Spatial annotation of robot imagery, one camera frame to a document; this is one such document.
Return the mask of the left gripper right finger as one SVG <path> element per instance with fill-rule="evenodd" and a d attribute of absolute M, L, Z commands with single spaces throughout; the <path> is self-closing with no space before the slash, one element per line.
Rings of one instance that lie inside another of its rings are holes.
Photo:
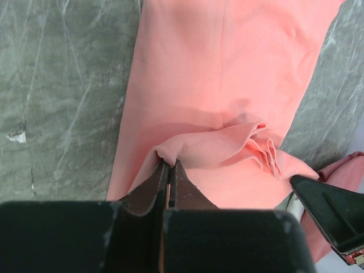
<path fill-rule="evenodd" d="M 177 162 L 163 215 L 163 272 L 314 272 L 303 230 L 281 210 L 193 209 Z"/>

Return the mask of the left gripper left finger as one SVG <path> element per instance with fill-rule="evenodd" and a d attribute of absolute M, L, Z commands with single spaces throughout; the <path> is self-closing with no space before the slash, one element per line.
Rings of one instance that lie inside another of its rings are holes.
<path fill-rule="evenodd" d="M 118 201 L 1 204 L 2 272 L 158 272 L 169 166 Z"/>

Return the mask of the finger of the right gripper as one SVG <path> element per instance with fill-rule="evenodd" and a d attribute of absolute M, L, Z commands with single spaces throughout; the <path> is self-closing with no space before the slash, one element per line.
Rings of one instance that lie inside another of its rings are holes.
<path fill-rule="evenodd" d="M 363 194 L 295 175 L 292 189 L 330 248 L 349 266 L 363 265 Z"/>

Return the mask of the salmon pink t shirt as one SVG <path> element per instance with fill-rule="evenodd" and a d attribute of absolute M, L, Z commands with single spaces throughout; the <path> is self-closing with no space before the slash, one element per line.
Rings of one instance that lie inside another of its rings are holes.
<path fill-rule="evenodd" d="M 219 208 L 273 209 L 302 175 L 356 191 L 363 153 L 282 151 L 341 1 L 145 1 L 107 200 L 180 161 Z"/>

